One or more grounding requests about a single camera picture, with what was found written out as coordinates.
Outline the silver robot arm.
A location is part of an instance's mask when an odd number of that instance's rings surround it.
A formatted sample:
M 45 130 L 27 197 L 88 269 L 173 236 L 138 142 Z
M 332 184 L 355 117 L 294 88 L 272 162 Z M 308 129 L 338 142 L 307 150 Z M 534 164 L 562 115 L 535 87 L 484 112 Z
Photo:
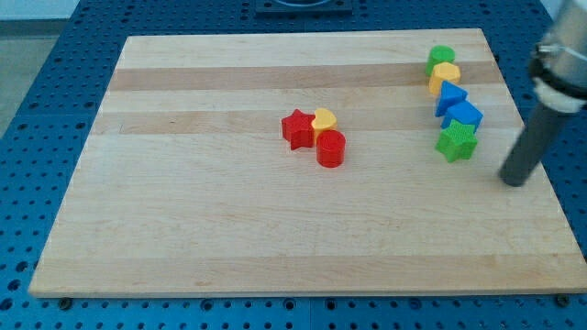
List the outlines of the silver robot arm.
M 528 71 L 541 104 L 564 114 L 586 104 L 586 0 L 562 3 L 535 46 Z

